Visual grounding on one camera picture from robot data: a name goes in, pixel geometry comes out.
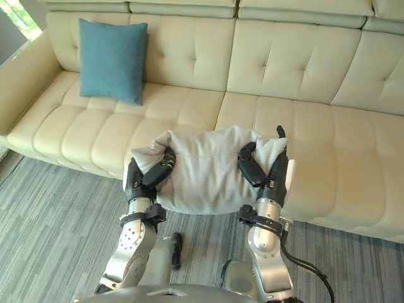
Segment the black strap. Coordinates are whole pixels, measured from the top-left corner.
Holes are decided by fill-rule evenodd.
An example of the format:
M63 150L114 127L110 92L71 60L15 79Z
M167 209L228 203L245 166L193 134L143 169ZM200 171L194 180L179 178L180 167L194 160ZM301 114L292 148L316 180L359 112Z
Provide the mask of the black strap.
M251 205L243 205L239 210L239 221L249 226L257 226L259 228L273 232L280 237L282 233L282 224L270 218L257 215L257 212Z
M250 142L241 148L237 157L237 166L241 174L253 187L260 187L264 184L266 176L262 168L253 157L256 143Z
M142 183L146 187L155 187L167 178L175 165L175 153L171 147L166 147L164 157L143 176Z
M166 212L165 209L158 203L151 205L147 208L144 213L130 213L124 217L121 217L121 227L123 227L128 222L140 219L142 222L149 223L154 226L157 231L157 224L165 221Z

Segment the sofa armrest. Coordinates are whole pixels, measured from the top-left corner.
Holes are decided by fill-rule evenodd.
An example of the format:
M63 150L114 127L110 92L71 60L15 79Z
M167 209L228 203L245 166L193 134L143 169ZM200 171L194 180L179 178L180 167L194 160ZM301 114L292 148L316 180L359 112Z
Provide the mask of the sofa armrest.
M0 68L0 135L7 135L61 71L47 32Z

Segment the wall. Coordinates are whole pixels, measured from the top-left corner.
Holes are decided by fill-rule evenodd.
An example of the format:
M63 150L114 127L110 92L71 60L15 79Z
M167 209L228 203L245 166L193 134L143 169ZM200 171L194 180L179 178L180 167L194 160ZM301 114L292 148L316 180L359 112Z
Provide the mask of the wall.
M0 10L0 64L8 59L27 39L7 15Z

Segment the window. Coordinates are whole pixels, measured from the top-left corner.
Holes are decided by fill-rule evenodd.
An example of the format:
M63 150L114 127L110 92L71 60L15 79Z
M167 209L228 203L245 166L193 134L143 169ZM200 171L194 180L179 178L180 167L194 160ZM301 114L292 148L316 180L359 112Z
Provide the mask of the window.
M28 40L34 40L42 33L41 29L21 5L20 0L0 0L0 8Z

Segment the metal arm segment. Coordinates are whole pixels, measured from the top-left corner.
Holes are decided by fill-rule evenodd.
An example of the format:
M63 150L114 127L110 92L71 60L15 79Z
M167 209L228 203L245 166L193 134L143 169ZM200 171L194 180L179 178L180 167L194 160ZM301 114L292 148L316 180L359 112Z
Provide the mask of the metal arm segment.
M257 214L280 222L280 205L268 198L257 200ZM269 230L251 227L247 236L249 254L261 302L295 297L293 284L280 254L280 239Z
M151 205L148 198L134 199L129 204L128 214L144 213ZM100 283L111 290L136 286L146 269L156 238L155 228L140 218L124 224L118 247L109 259Z

